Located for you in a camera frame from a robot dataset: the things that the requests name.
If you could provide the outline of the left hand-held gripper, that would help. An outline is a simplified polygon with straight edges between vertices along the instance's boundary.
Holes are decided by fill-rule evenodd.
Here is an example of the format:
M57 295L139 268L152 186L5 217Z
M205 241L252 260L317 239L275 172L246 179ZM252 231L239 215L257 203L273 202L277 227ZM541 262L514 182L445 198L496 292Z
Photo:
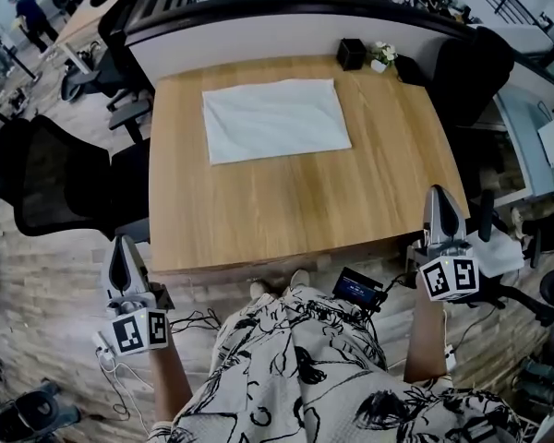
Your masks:
M167 312L175 308L163 284L148 281L148 270L134 241L118 235L105 252L100 276L110 320L100 332L114 356L165 348Z

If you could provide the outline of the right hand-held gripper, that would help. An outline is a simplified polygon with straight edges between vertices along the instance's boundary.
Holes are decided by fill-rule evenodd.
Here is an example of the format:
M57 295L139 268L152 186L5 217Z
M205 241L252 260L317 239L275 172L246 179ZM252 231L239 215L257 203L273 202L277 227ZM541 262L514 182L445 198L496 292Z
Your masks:
M411 246L410 259L429 299L453 302L477 293L479 267L472 246L464 241L465 217L454 197L440 185L428 190L424 230L432 245Z

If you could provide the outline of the white t-shirt with lavender sleeves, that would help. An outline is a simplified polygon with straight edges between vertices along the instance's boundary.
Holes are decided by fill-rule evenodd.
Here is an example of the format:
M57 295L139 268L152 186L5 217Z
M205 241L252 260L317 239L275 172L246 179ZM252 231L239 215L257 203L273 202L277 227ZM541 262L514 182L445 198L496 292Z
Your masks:
M352 147L331 78L207 90L202 100L212 165Z

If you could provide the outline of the person's right forearm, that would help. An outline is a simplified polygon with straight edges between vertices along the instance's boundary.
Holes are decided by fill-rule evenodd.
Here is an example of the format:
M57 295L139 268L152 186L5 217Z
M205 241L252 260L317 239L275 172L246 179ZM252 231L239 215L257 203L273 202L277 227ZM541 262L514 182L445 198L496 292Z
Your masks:
M416 275L416 300L405 361L407 383L445 376L445 313L442 302L431 301L422 277Z

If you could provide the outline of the person's left forearm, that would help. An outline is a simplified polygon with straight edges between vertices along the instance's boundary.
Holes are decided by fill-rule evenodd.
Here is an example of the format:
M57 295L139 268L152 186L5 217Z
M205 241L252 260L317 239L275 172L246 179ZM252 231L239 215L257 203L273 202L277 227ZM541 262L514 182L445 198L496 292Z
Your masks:
M157 422L172 422L192 398L175 343L149 351Z

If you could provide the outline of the white cloth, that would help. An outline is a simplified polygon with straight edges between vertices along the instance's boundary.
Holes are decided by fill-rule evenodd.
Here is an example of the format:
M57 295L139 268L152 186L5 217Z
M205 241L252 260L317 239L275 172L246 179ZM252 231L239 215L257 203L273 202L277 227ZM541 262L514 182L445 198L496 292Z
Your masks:
M521 244L496 227L492 227L487 242L479 237L478 232L470 233L467 241L472 245L480 272L487 278L498 277L524 266Z

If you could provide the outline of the black screen device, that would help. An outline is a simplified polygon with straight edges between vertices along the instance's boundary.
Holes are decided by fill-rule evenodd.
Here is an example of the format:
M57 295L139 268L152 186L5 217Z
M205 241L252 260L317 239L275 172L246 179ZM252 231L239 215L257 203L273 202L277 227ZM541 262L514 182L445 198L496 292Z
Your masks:
M387 300L388 293L383 284L344 267L334 285L332 294L368 312L379 312Z

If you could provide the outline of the light blue desk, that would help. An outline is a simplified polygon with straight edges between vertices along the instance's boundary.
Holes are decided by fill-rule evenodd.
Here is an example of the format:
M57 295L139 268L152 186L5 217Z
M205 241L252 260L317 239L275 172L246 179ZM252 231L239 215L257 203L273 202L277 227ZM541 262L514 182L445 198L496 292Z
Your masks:
M507 85L494 97L517 157L524 187L495 200L498 207L554 194L554 167L550 165L539 130L554 114L527 90Z

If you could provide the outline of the black mesh office chair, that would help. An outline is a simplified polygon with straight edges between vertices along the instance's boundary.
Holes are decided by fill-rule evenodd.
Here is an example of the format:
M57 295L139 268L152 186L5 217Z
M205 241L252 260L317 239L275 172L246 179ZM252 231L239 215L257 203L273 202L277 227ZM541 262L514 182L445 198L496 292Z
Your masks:
M87 229L149 241L149 167L147 139L110 154L44 115L0 128L0 199L26 236Z

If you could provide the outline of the person's left white shoe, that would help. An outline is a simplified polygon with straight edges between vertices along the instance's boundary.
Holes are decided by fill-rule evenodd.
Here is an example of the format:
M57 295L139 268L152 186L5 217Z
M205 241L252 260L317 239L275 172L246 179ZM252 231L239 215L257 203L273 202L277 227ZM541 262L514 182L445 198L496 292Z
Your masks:
M249 287L249 294L252 301L258 301L265 294L273 298L278 297L271 286L265 281L253 281Z

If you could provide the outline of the dark grey equipment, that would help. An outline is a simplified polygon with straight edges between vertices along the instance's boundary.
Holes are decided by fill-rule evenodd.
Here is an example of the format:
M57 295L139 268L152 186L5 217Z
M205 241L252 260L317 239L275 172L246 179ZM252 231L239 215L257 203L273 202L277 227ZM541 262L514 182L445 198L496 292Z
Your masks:
M57 400L60 387L44 378L41 385L0 407L0 443L27 443L81 421L76 405Z

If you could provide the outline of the black high-back office chair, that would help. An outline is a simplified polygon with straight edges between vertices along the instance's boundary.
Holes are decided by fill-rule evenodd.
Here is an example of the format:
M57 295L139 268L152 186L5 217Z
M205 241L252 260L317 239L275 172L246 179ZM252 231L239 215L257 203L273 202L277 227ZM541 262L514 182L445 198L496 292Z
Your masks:
M513 67L511 46L485 27L476 28L470 42L445 41L438 52L428 95L469 199L478 197L482 191L479 172L485 150L483 137L476 135L472 126L507 83Z

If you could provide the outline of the person's white black-patterned dress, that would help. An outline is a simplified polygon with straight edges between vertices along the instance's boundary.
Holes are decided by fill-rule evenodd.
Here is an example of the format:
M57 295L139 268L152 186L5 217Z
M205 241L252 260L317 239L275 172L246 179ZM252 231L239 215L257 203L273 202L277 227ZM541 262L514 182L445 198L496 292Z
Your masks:
M147 443L522 443L495 394L390 375L361 311L310 287L230 316L208 378Z

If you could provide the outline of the white potted flower plant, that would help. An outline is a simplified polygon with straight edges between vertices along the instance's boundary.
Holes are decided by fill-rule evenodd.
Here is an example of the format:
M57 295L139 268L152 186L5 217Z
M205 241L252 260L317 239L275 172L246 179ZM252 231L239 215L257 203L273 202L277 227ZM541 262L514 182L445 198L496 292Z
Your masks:
M370 47L369 53L371 68L380 74L393 66L398 56L395 47L385 42L375 42Z

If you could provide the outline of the black pen holder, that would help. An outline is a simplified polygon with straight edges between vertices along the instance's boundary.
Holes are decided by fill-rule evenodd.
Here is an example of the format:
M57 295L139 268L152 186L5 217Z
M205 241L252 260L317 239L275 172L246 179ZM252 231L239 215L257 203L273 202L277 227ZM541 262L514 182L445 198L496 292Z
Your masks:
M359 39L343 38L340 40L336 59L343 71L362 68L367 55L367 49Z

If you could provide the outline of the light wooden desk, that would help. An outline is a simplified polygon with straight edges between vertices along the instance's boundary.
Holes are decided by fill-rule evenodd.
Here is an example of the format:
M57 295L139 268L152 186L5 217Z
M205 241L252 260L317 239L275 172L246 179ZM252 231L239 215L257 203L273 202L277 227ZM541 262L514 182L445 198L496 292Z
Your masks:
M54 43L73 62L82 74L89 74L89 67L78 56L77 52L69 45L70 41L89 25L98 22L118 0L84 0L70 20L59 32Z

